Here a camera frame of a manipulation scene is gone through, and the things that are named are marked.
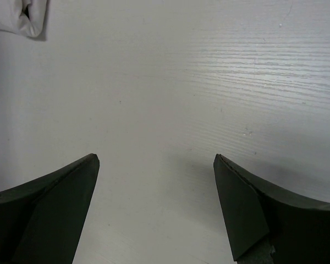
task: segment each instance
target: white cloth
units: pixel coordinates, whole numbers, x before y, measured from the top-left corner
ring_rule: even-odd
[[[42,32],[47,0],[0,0],[0,30],[27,37]]]

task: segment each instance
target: table surface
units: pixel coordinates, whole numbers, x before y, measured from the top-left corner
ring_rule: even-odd
[[[45,36],[0,32],[0,190],[98,154],[75,264],[233,263],[216,153],[330,201],[330,1],[50,1]]]

